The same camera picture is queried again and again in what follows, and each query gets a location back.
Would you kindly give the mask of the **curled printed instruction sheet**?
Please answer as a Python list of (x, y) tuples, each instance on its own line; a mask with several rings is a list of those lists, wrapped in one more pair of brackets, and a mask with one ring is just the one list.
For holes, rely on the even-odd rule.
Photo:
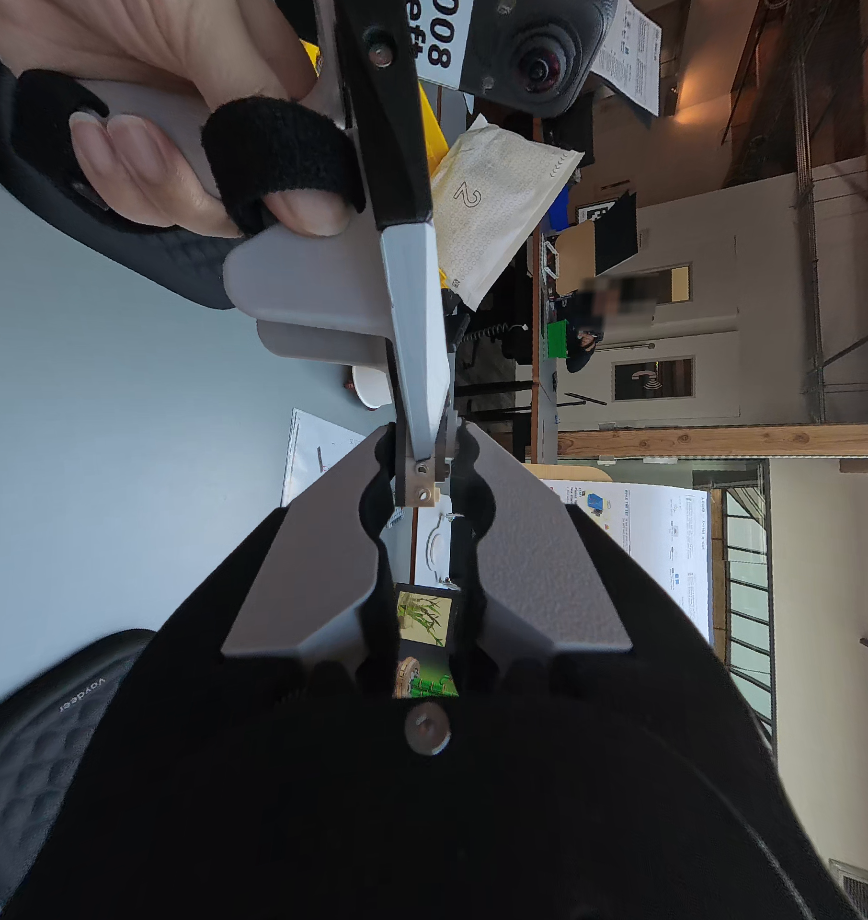
[(619, 1), (590, 71), (650, 117), (659, 115), (662, 29), (632, 2)]

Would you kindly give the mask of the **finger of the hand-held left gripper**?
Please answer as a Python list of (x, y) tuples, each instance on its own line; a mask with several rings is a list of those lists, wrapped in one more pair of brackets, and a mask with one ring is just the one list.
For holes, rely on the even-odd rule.
[(388, 227), (382, 264), (392, 303), (394, 354), (412, 456), (433, 456), (451, 371), (432, 220)]

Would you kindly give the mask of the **black wrist rest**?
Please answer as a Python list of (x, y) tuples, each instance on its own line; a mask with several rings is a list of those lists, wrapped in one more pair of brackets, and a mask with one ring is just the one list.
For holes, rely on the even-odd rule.
[(33, 865), (106, 708), (153, 632), (100, 638), (0, 702), (0, 905)]
[(64, 236), (192, 303), (232, 310), (222, 265), (237, 239), (131, 222), (106, 207), (76, 161), (72, 114), (105, 121), (133, 89), (46, 70), (15, 77), (0, 61), (0, 185)]

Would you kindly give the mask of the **illustrated task sheet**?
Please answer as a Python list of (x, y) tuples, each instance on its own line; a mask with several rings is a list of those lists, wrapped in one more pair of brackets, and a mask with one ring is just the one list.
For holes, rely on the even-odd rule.
[(543, 479), (621, 546), (714, 644), (711, 500), (703, 490)]

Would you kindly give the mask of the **wooden post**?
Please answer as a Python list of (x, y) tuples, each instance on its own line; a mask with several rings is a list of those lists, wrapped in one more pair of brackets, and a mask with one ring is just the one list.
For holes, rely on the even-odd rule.
[(559, 459), (868, 459), (868, 423), (561, 431)]

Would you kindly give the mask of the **white paper cup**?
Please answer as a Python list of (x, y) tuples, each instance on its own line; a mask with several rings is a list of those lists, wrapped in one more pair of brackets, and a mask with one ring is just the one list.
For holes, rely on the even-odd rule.
[(394, 396), (386, 371), (372, 366), (353, 365), (350, 386), (360, 403), (371, 411), (394, 404)]

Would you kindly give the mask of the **wall vent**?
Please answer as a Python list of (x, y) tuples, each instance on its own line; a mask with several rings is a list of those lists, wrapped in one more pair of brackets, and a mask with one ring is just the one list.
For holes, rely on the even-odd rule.
[(831, 859), (831, 875), (846, 894), (858, 914), (868, 919), (868, 870)]

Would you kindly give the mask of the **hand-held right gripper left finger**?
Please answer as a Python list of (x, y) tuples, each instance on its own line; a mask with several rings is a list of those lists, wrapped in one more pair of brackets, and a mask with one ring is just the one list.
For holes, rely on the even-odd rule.
[(371, 432), (285, 508), (223, 641), (229, 660), (368, 665), (394, 681), (398, 622), (381, 535), (394, 511), (397, 428)]

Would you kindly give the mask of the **black lego set box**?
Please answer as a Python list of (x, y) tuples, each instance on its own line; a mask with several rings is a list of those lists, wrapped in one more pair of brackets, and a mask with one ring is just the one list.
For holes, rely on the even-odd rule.
[(394, 588), (400, 631), (394, 698), (459, 696), (449, 645), (460, 593), (406, 583)]

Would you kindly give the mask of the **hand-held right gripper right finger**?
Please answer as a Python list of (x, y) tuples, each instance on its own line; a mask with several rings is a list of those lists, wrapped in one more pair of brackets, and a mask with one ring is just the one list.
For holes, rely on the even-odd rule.
[(451, 497), (474, 535), (474, 642), (499, 669), (632, 650), (563, 500), (470, 422), (457, 431)]

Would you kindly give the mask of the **person's left hand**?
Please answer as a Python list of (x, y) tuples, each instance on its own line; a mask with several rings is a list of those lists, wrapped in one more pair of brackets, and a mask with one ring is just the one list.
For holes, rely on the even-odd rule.
[[(210, 111), (252, 96), (301, 101), (317, 79), (295, 29), (267, 1), (0, 1), (0, 60), (17, 76), (40, 69), (195, 89)], [(76, 113), (69, 125), (83, 177), (113, 212), (137, 224), (240, 236), (153, 121)]]

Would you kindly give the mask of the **lego instruction booklet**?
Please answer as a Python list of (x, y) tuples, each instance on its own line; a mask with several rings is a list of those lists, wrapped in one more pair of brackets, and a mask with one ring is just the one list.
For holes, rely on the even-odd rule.
[(287, 507), (365, 436), (293, 408), (280, 505)]

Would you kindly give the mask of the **beige paper parts bag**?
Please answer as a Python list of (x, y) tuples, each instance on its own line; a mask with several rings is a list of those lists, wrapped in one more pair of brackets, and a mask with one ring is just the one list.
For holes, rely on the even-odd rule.
[(479, 115), (431, 181), (438, 264), (477, 310), (579, 166), (583, 153), (526, 140)]

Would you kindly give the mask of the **grey lego strip assembly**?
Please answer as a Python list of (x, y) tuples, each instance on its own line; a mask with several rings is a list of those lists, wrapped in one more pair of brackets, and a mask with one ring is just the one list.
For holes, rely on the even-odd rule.
[(449, 493), (451, 464), (432, 455), (417, 460), (409, 455), (395, 458), (394, 503), (397, 507), (434, 508)]

